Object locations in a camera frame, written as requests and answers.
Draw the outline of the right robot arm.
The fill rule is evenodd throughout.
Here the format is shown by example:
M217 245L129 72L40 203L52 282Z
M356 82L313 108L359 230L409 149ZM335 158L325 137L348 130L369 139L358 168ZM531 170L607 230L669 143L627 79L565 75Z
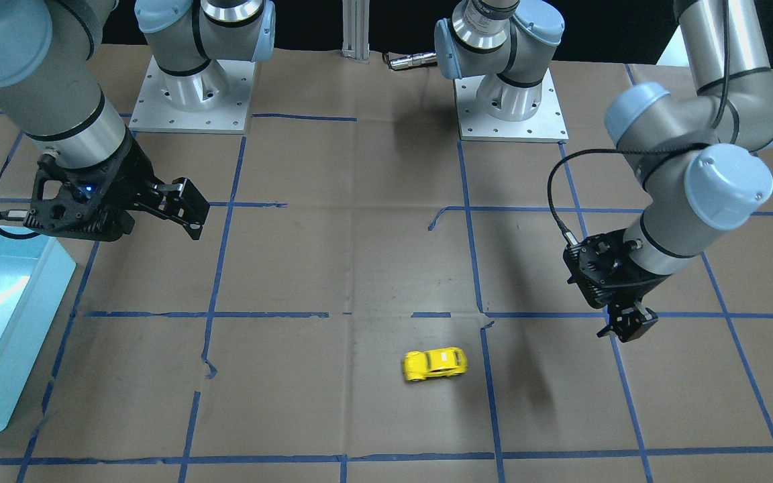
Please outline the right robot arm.
M160 180L87 66L116 1L0 1L0 110L41 156L30 207L0 212L0 235L114 242L147 212L199 239L209 202L192 180ZM271 1L138 1L171 129L242 129L248 96L227 63L267 61Z

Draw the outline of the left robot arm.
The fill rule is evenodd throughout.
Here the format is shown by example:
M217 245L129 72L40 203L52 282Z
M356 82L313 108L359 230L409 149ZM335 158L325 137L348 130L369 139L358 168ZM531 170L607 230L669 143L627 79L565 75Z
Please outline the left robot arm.
M652 199L628 228L577 241L561 218L571 284L622 342L657 321L642 299L739 228L773 193L758 152L773 149L773 77L752 1L676 1L696 95L677 99L656 82L623 92L605 113L611 153L623 155ZM542 80L564 33L543 1L463 1L435 26L448 79L482 76L488 115L524 121L537 112Z

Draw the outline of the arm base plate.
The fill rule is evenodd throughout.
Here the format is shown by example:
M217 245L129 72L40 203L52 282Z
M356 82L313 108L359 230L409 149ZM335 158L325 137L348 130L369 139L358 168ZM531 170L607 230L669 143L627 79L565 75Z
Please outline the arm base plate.
M213 60L190 76L163 72L151 58L130 128L154 133L244 135L257 64Z
M552 74L531 88L490 76L454 80L460 139L483 142L559 143L570 138Z

